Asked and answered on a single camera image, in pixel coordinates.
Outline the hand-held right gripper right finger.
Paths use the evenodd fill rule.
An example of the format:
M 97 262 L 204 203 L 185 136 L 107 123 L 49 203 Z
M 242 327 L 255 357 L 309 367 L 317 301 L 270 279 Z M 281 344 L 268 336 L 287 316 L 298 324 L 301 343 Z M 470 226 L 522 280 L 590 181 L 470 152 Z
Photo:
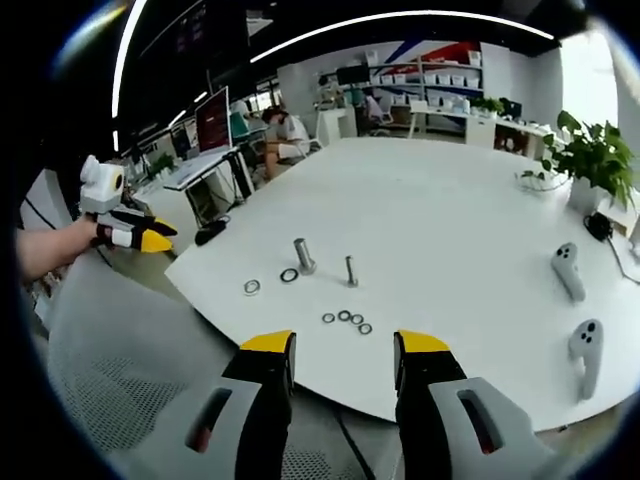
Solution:
M 408 479 L 558 479 L 561 461 L 529 415 L 442 340 L 394 334 L 396 422 Z

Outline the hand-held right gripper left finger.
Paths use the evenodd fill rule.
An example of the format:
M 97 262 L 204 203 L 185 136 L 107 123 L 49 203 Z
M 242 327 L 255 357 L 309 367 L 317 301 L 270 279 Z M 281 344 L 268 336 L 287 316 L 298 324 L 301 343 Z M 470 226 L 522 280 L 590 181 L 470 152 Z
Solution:
M 244 342 L 221 376 L 159 419 L 162 479 L 278 479 L 292 418 L 296 334 Z

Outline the person's left hand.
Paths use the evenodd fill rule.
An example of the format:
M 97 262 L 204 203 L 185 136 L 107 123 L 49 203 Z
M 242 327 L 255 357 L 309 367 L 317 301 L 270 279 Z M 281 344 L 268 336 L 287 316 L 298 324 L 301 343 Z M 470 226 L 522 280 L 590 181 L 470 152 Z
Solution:
M 74 245 L 79 251 L 92 247 L 98 238 L 98 224 L 91 217 L 78 218 L 70 228 Z

